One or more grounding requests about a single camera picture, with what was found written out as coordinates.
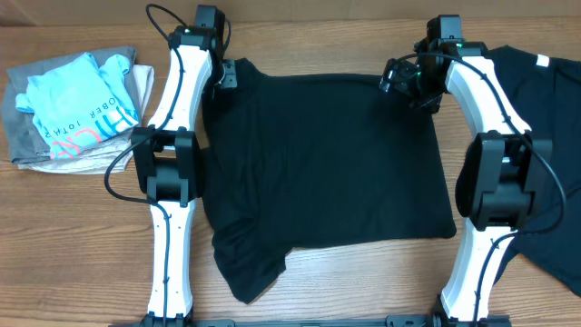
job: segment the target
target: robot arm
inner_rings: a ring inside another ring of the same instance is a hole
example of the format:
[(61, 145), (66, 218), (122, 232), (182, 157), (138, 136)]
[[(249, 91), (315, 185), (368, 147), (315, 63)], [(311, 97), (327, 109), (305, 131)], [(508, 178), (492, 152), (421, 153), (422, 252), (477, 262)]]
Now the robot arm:
[[(462, 239), (452, 275), (439, 296), (442, 326), (470, 326), (476, 307), (478, 279), (492, 243), (521, 228), (538, 211), (546, 172), (514, 135), (491, 88), (472, 68), (486, 75), (516, 129), (535, 149), (550, 158), (550, 140), (531, 136), (530, 127), (512, 107), (496, 78), (494, 63), (482, 43), (467, 43), (460, 18), (441, 15), (428, 23), (428, 36), (416, 43), (418, 61), (391, 59), (379, 87), (401, 92), (411, 110), (436, 113), (444, 93), (457, 99), (472, 133), (464, 167), (456, 186), (456, 203), (464, 220)], [(488, 317), (488, 297), (510, 241), (492, 253), (482, 281), (478, 320), (488, 326), (509, 326), (508, 319)]]
[[(148, 315), (143, 325), (170, 320), (178, 326), (190, 318), (193, 297), (190, 287), (190, 240), (195, 199), (202, 196), (203, 162), (195, 136), (195, 120), (202, 93), (220, 84), (224, 14), (214, 6), (199, 5), (193, 26), (178, 26), (170, 34), (171, 64), (162, 100), (146, 128), (135, 128), (132, 143), (140, 188), (170, 216), (169, 232), (162, 212), (151, 205), (153, 217), (153, 286)], [(180, 70), (182, 86), (178, 90)], [(163, 130), (152, 137), (155, 126), (166, 119), (174, 95), (172, 116)], [(175, 151), (175, 158), (154, 153)], [(167, 281), (164, 280), (167, 269)], [(167, 282), (167, 295), (164, 283)]]

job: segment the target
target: folded clothes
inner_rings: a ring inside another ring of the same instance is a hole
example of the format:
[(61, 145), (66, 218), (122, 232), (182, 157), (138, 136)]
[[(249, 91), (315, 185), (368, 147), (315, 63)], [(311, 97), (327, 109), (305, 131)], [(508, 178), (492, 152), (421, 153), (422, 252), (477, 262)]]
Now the folded clothes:
[(137, 125), (139, 116), (124, 86), (129, 59), (111, 56), (99, 67), (92, 54), (42, 75), (28, 77), (16, 109), (34, 114), (33, 124), (51, 159), (72, 158)]
[[(136, 64), (133, 66), (132, 75), (135, 77), (135, 84), (139, 98), (137, 108), (141, 119), (152, 93), (154, 70), (151, 66)], [(104, 173), (113, 159), (131, 145), (129, 139), (130, 135), (131, 131), (126, 131), (112, 139), (96, 145), (94, 148), (87, 149), (80, 155), (70, 159), (49, 160), (38, 163), (21, 163), (18, 167), (20, 169), (31, 169), (45, 173)], [(132, 156), (133, 153), (126, 155), (113, 168), (112, 172), (119, 173), (124, 171)]]
[(237, 299), (264, 291), (292, 247), (454, 236), (432, 116), (379, 76), (271, 77), (238, 60), (236, 77), (202, 110), (204, 209)]
[[(103, 65), (112, 55), (122, 55), (129, 59), (131, 66), (137, 53), (132, 46), (121, 46), (109, 49), (94, 50), (90, 52), (98, 65)], [(5, 126), (6, 138), (9, 143), (8, 153), (13, 164), (35, 163), (50, 160), (50, 147), (43, 137), (36, 131), (33, 124), (33, 115), (21, 113), (15, 109), (15, 97), (26, 92), (28, 77), (41, 75), (52, 69), (71, 63), (82, 54), (69, 54), (61, 57), (47, 59), (32, 64), (25, 64), (10, 68), (8, 84), (5, 89), (5, 97), (2, 102), (2, 120)], [(124, 79), (127, 93), (132, 99), (133, 106), (138, 107), (137, 89), (135, 79)]]

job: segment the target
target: wood grain surface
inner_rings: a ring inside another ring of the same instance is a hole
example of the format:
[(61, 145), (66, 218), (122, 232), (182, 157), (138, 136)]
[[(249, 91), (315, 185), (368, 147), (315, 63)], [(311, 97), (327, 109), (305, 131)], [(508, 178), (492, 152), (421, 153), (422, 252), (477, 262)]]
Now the wood grain surface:
[[(228, 56), (248, 57), (273, 75), (380, 74), (388, 59), (409, 53), (413, 42), (425, 36), (425, 23), (236, 24)], [(579, 18), (466, 19), (464, 32), (489, 48), (510, 44), (581, 60)], [(136, 46), (138, 63), (155, 67), (147, 120), (159, 103), (169, 62), (167, 45), (149, 25), (1, 28), (0, 70), (117, 45)], [(0, 74), (2, 91), (6, 82), (6, 74)], [(453, 199), (470, 135), (450, 96), (434, 122)], [(152, 281), (153, 231), (147, 206), (115, 200), (104, 190), (101, 175), (17, 170), (7, 158), (0, 129), (0, 326), (88, 327), (141, 320)], [(201, 143), (206, 146), (207, 140), (202, 137)], [(113, 177), (113, 187), (140, 195), (132, 163)], [(450, 276), (460, 235), (458, 230), (450, 240), (295, 250), (278, 281), (245, 305), (231, 296), (216, 268), (212, 229), (199, 201), (190, 272), (195, 318), (342, 319), (428, 312)], [(492, 313), (510, 314), (516, 326), (581, 326), (581, 299), (522, 256), (508, 266), (490, 307)]]
[[(149, 0), (0, 0), (10, 24), (37, 26), (149, 24)], [(234, 23), (342, 19), (430, 19), (442, 13), (466, 18), (579, 17), (578, 0), (156, 0), (186, 22), (196, 5), (217, 5)], [(173, 18), (155, 14), (159, 23)]]

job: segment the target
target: light blue t-shirt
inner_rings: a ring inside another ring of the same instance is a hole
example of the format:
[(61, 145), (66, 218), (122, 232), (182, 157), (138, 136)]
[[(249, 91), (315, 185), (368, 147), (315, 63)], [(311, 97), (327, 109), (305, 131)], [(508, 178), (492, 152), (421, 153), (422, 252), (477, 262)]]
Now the light blue t-shirt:
[(34, 114), (38, 133), (51, 148), (51, 158), (71, 158), (84, 149), (139, 123), (125, 90), (129, 59), (113, 55), (101, 67), (84, 53), (69, 64), (28, 77), (16, 109)]

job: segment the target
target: gray cloth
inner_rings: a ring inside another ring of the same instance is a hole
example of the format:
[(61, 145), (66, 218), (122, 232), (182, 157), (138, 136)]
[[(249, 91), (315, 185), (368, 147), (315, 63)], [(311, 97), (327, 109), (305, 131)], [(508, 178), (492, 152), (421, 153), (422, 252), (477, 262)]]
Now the gray cloth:
[[(93, 50), (90, 53), (94, 56), (99, 66), (103, 65), (112, 55), (123, 55), (129, 59), (133, 68), (137, 57), (137, 51), (132, 46)], [(6, 138), (9, 144), (8, 155), (13, 164), (28, 164), (50, 160), (48, 156), (50, 148), (34, 127), (33, 114), (26, 114), (16, 110), (16, 95), (26, 92), (29, 76), (44, 74), (52, 69), (69, 64), (82, 54), (69, 54), (8, 69), (8, 85), (6, 86), (1, 109)], [(133, 105), (138, 108), (140, 105), (139, 95), (133, 76), (133, 69), (125, 76), (125, 88), (133, 101)]]

